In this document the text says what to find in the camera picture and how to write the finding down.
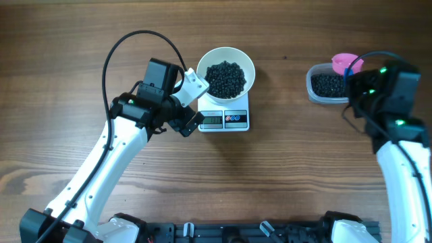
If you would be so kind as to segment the pink scoop blue handle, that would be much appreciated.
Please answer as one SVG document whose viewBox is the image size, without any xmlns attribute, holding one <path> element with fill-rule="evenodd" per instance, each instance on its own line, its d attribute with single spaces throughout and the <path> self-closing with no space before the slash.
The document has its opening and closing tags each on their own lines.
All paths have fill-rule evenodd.
<svg viewBox="0 0 432 243">
<path fill-rule="evenodd" d="M 346 69 L 357 58 L 357 55 L 351 53 L 339 53 L 331 58 L 333 71 L 339 75 L 344 75 Z M 350 72 L 356 74 L 361 71 L 363 59 L 359 59 L 351 68 Z"/>
</svg>

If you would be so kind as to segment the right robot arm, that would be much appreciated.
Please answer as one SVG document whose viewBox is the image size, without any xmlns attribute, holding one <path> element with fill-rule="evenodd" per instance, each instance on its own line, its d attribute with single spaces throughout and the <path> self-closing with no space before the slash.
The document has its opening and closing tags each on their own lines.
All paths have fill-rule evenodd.
<svg viewBox="0 0 432 243">
<path fill-rule="evenodd" d="M 431 241 L 431 149 L 425 124 L 412 116 L 421 73 L 400 61 L 341 72 L 349 106 L 365 120 L 364 132 L 385 179 L 393 242 Z"/>
</svg>

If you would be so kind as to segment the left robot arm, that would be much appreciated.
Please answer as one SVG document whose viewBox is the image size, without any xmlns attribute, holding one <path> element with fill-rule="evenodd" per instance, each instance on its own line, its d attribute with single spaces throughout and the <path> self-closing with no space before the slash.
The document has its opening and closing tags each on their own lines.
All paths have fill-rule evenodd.
<svg viewBox="0 0 432 243">
<path fill-rule="evenodd" d="M 102 210 L 131 160 L 151 136 L 169 124 L 189 136 L 204 119 L 190 108 L 209 83 L 193 69 L 151 59 L 144 80 L 113 99 L 96 145 L 68 185 L 43 212 L 28 209 L 20 222 L 22 242 L 139 242 L 146 223 L 114 215 L 100 224 Z"/>
</svg>

